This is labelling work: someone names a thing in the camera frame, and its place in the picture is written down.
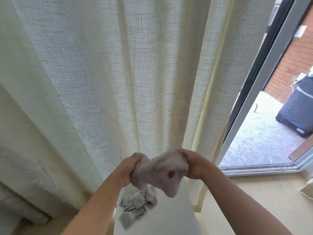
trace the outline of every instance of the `concrete patio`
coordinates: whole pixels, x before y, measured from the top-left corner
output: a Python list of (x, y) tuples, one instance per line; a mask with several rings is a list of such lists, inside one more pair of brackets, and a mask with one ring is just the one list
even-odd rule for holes
[(219, 167), (291, 163), (289, 154), (305, 139), (276, 121), (282, 106), (261, 91)]

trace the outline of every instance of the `person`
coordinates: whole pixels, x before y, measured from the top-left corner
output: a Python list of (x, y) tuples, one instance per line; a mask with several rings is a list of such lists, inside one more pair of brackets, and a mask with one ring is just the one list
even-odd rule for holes
[[(292, 235), (278, 219), (233, 183), (218, 167), (196, 152), (185, 149), (180, 151), (188, 158), (189, 172), (186, 176), (205, 183), (236, 235)], [(141, 157), (139, 155), (124, 159), (62, 235), (105, 234), (119, 193), (124, 186), (130, 184), (130, 174)]]

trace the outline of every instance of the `crumpled cloth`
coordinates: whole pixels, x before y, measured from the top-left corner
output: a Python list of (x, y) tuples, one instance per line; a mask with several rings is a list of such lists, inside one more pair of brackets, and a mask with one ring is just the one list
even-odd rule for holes
[(123, 197), (119, 205), (124, 208), (119, 217), (123, 228), (128, 229), (135, 220), (139, 220), (149, 209), (156, 205), (156, 190), (148, 186), (144, 190), (129, 185), (123, 190)]
[(142, 158), (136, 163), (131, 173), (131, 183), (140, 190), (150, 184), (173, 198), (178, 192), (182, 178), (187, 175), (188, 169), (187, 156), (178, 150), (167, 151), (153, 159), (142, 154)]

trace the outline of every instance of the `person's left arm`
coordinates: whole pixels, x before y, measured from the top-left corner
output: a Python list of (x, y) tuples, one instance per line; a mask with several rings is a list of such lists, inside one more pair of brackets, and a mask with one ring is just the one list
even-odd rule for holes
[(62, 235), (103, 235), (111, 221), (119, 193), (131, 182), (131, 172), (142, 155), (125, 158), (106, 178)]

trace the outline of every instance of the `black plastic-covered object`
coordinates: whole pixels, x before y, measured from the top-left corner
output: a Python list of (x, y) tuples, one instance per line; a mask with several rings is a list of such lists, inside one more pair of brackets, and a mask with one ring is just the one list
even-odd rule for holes
[(313, 75), (305, 76), (276, 116), (276, 120), (308, 137), (313, 133)]

